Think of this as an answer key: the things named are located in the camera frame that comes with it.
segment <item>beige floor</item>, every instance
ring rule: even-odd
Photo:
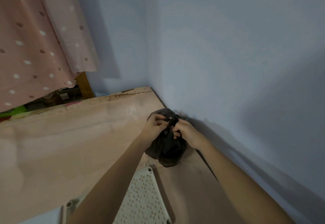
[[[0,123],[0,223],[18,223],[86,194],[163,108],[149,87],[47,108]],[[173,223],[243,223],[193,149],[151,165]]]

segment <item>hand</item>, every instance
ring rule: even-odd
[[[148,147],[152,141],[154,141],[158,135],[167,128],[168,122],[161,119],[166,119],[166,117],[163,115],[152,114],[139,135],[141,140],[148,144]]]
[[[178,123],[173,128],[174,139],[181,136],[177,131],[180,131],[182,138],[195,149],[200,150],[204,144],[209,143],[208,139],[202,133],[198,132],[188,121],[178,120]]]

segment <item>tied plastic bag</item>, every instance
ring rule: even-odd
[[[167,128],[160,133],[160,135],[151,143],[150,147],[145,150],[145,153],[153,159],[158,159],[159,163],[164,167],[173,167],[179,163],[183,153],[186,150],[187,143],[182,136],[174,139],[171,126],[175,126],[180,118],[170,109],[160,109],[152,114],[160,114],[166,117],[165,121],[169,124]]]

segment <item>forearm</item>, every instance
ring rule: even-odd
[[[294,223],[251,177],[208,140],[201,144],[200,151],[246,223]]]
[[[142,138],[137,137],[88,193],[67,224],[112,223],[146,147]]]

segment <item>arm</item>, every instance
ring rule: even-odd
[[[178,130],[189,145],[201,151],[228,199],[246,223],[294,223],[273,198],[189,122],[180,119],[173,128],[174,137],[180,136]]]
[[[143,131],[97,182],[67,224],[113,223],[143,152],[167,127],[163,115],[153,114]]]

